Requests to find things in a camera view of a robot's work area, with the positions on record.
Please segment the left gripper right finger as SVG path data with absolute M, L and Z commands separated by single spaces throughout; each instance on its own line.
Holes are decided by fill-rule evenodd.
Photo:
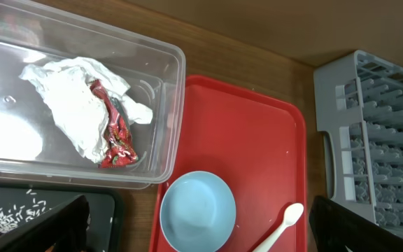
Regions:
M 403 239 L 332 200 L 316 196 L 309 224 L 319 251 L 403 252 Z

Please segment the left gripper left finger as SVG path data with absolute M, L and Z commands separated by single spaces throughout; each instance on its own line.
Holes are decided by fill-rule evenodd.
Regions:
M 86 251 L 90 206 L 77 195 L 0 236 L 0 252 Z

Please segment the white rice pile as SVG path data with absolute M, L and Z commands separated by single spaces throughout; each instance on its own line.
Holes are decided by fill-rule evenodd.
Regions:
M 27 203 L 0 204 L 0 235 L 3 235 L 22 224 L 28 223 L 39 217 L 51 208 L 45 199 L 37 199 L 37 193 L 29 189 L 24 196 L 27 196 Z

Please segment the red snack wrapper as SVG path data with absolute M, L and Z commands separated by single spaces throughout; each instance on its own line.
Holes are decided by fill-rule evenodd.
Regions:
M 101 99 L 108 111 L 108 124 L 104 138 L 108 143 L 106 157 L 99 167 L 103 169 L 126 167 L 139 161 L 139 155 L 132 145 L 132 133 L 125 121 L 125 111 L 116 98 L 111 98 L 100 80 L 92 81 L 92 94 Z

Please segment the light blue bowl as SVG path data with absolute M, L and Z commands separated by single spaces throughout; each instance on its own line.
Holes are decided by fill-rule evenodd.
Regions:
M 219 176 L 207 171 L 180 176 L 162 199 L 161 231 L 176 251 L 218 251 L 229 239 L 235 223 L 232 191 Z

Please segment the white tissue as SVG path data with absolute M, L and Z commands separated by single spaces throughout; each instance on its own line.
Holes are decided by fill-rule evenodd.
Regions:
M 78 153 L 98 165 L 108 150 L 104 138 L 108 111 L 104 102 L 92 94 L 92 81 L 100 80 L 108 95 L 120 102 L 128 127 L 134 123 L 148 125 L 153 119 L 151 108 L 127 95 L 130 84 L 95 59 L 77 57 L 44 66 L 28 64 L 19 77 L 35 87 L 51 110 L 55 125 Z

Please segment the grey dishwasher rack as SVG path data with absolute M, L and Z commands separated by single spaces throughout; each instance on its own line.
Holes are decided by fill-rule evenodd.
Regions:
M 357 50 L 313 79 L 329 198 L 403 238 L 403 67 Z

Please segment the white plastic spoon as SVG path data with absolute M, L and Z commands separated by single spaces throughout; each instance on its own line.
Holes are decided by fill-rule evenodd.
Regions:
M 304 213 L 304 205 L 301 203 L 294 203 L 289 205 L 284 213 L 281 224 L 263 241 L 253 252 L 268 252 L 269 249 L 276 243 L 278 238 L 288 228 L 297 223 Z

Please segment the black plastic tray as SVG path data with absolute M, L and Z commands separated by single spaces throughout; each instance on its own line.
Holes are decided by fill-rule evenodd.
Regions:
M 24 194 L 32 189 L 37 199 L 53 207 L 77 195 L 84 195 L 90 206 L 87 245 L 94 251 L 117 251 L 120 247 L 124 204 L 119 194 L 109 189 L 59 187 L 53 185 L 0 184 L 0 204 L 27 203 Z

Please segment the clear plastic bin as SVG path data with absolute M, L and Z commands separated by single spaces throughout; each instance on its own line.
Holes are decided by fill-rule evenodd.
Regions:
M 54 124 L 34 86 L 20 79 L 30 63 L 90 57 L 129 84 L 153 111 L 133 124 L 136 164 L 102 169 L 81 157 Z M 0 1 L 0 179 L 142 189 L 173 173 L 181 130 L 186 61 L 169 43 L 33 1 Z

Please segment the red serving tray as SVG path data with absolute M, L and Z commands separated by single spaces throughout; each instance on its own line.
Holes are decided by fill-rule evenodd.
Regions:
M 306 124 L 287 102 L 205 76 L 189 76 L 172 180 L 193 171 L 219 176 L 236 201 L 224 251 L 252 251 L 285 208 L 306 204 Z

